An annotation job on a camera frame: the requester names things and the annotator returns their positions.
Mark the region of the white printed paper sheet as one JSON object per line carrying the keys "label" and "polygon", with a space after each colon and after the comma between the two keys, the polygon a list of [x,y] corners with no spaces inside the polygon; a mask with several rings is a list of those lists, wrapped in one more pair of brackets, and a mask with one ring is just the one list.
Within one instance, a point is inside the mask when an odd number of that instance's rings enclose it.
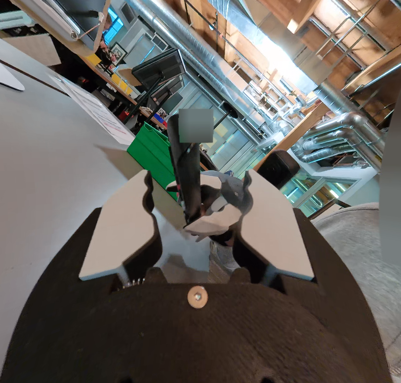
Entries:
{"label": "white printed paper sheet", "polygon": [[60,75],[49,77],[119,144],[131,145],[135,135],[99,99]]}

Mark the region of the black floor lamp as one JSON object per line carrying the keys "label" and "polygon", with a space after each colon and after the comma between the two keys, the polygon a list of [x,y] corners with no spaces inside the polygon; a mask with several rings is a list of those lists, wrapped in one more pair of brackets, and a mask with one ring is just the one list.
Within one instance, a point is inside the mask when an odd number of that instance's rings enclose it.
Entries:
{"label": "black floor lamp", "polygon": [[214,124],[213,129],[215,130],[223,120],[225,120],[227,117],[231,117],[232,119],[238,119],[239,115],[236,109],[229,103],[223,102],[219,109],[223,111],[223,116]]}

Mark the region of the black monitor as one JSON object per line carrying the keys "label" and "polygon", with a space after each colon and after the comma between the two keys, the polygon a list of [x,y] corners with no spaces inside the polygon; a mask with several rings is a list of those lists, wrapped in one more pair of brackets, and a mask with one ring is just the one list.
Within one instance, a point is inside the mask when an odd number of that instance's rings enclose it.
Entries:
{"label": "black monitor", "polygon": [[186,67],[177,48],[170,48],[134,67],[131,74],[148,91],[186,73]]}

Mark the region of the silver pipe bundle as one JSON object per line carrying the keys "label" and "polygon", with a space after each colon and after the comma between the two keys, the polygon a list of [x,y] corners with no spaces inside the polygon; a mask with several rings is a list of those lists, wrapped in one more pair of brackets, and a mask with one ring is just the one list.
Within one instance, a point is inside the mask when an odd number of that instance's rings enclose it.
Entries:
{"label": "silver pipe bundle", "polygon": [[318,124],[291,147],[294,155],[303,163],[356,152],[377,172],[381,170],[384,149],[381,131],[359,112],[343,113]]}

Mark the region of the silver ventilation duct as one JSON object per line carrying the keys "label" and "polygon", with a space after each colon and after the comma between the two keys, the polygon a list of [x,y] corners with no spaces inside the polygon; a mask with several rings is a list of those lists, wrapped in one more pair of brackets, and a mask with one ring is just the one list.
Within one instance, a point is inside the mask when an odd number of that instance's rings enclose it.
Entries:
{"label": "silver ventilation duct", "polygon": [[270,39],[260,29],[270,11],[258,0],[207,0],[261,53],[266,54]]}

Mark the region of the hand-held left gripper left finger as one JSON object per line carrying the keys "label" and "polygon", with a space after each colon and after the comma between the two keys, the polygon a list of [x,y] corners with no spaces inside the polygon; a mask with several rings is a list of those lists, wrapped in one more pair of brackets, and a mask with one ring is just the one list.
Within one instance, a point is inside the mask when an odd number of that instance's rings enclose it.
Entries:
{"label": "hand-held left gripper left finger", "polygon": [[117,275],[122,285],[139,285],[162,256],[154,216],[153,179],[142,170],[103,205],[79,279]]}

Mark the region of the silver spiral pipe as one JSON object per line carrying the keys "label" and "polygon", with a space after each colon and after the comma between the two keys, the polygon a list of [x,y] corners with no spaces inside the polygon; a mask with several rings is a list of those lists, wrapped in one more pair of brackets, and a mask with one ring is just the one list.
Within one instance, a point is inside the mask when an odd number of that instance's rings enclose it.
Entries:
{"label": "silver spiral pipe", "polygon": [[248,97],[248,84],[207,42],[164,1],[125,0],[169,45],[188,62],[254,128],[265,123]]}

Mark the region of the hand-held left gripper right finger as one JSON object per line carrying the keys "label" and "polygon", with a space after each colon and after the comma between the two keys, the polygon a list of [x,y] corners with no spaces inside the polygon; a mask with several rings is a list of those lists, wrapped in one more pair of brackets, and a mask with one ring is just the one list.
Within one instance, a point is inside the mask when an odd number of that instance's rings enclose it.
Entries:
{"label": "hand-held left gripper right finger", "polygon": [[276,276],[315,277],[293,206],[255,170],[245,173],[245,209],[234,241],[234,259],[251,283],[269,285]]}

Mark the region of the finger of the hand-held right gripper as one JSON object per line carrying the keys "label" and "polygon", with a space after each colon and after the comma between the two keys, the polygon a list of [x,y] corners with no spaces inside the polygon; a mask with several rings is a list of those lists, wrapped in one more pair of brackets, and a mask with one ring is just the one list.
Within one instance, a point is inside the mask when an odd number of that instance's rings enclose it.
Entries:
{"label": "finger of the hand-held right gripper", "polygon": [[241,211],[233,205],[210,215],[203,215],[183,229],[185,233],[197,237],[199,242],[207,237],[218,243],[232,243],[234,227],[241,218]]}
{"label": "finger of the hand-held right gripper", "polygon": [[[220,190],[222,187],[222,181],[218,176],[208,175],[208,174],[200,174],[200,187],[210,187],[215,190]],[[178,192],[179,185],[176,181],[171,182],[165,188],[167,192]]]}

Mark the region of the grey knit shoe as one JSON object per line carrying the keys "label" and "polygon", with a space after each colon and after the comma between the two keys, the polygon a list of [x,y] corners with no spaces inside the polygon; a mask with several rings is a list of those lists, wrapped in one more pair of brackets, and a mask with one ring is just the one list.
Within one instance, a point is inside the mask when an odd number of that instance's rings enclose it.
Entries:
{"label": "grey knit shoe", "polygon": [[240,267],[234,259],[232,247],[221,245],[213,240],[210,241],[209,260],[228,273]]}

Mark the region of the green storage bin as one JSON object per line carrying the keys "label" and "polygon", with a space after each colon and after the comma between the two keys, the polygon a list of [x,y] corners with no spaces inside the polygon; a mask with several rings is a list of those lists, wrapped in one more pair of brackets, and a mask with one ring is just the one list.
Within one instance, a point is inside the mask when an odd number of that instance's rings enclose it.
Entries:
{"label": "green storage bin", "polygon": [[175,180],[168,138],[151,125],[141,127],[127,152],[164,189]]}

